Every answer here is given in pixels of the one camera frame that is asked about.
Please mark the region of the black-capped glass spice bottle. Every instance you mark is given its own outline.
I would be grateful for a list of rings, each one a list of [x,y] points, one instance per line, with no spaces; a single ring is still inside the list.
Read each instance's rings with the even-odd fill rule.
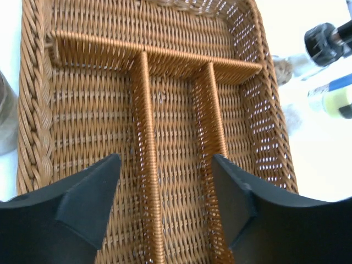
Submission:
[[[293,75],[301,80],[321,72],[341,58],[351,56],[351,21],[336,27],[319,24],[305,32],[304,52],[288,58]]]

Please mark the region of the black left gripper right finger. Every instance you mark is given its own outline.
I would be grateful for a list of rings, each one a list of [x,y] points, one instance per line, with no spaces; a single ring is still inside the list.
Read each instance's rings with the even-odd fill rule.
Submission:
[[[236,263],[351,263],[351,199],[288,192],[220,154],[212,158],[212,172]]]

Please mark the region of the yellow-capped white bottle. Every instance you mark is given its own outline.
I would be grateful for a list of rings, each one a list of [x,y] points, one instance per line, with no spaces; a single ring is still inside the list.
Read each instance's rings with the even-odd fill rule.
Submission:
[[[315,112],[325,112],[331,118],[351,119],[351,74],[310,90],[307,100]]]

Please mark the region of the dark-lid glass spice jar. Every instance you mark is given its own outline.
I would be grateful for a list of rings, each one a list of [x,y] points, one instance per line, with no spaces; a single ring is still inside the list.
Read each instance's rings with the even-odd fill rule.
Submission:
[[[17,148],[18,97],[1,73],[1,155]]]

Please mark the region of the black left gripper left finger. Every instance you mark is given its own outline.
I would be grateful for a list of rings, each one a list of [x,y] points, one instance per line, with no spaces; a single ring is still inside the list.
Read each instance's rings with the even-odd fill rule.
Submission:
[[[120,175],[113,153],[80,172],[1,202],[1,263],[94,263]]]

